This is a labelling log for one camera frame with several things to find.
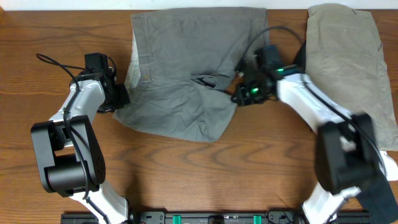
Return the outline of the grey shorts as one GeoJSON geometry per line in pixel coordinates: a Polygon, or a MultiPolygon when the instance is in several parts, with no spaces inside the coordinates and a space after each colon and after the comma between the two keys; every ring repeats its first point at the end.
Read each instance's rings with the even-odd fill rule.
{"type": "Polygon", "coordinates": [[[217,141],[236,105],[226,92],[234,68],[268,43],[267,10],[198,7],[134,14],[125,86],[130,102],[115,120],[136,131],[217,141]]]}

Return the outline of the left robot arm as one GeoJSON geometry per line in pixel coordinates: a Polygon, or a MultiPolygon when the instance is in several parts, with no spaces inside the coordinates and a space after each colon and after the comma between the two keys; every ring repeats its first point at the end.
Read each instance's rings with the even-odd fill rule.
{"type": "Polygon", "coordinates": [[[35,123],[31,138],[42,187],[81,203],[87,213],[66,213],[61,223],[135,223],[128,201],[106,180],[106,164],[92,127],[98,113],[128,104],[116,64],[102,53],[85,55],[85,66],[72,75],[70,93],[48,120],[35,123]]]}

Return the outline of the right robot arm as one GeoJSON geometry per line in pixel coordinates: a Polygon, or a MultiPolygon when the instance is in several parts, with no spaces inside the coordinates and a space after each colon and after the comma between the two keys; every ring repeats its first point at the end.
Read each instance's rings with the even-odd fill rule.
{"type": "Polygon", "coordinates": [[[234,68],[242,82],[231,97],[238,106],[281,101],[290,106],[317,135],[311,196],[287,223],[372,223],[376,203],[387,186],[387,168],[376,147],[373,121],[355,114],[317,88],[296,64],[285,65],[275,45],[257,49],[254,60],[241,57],[234,68]]]}

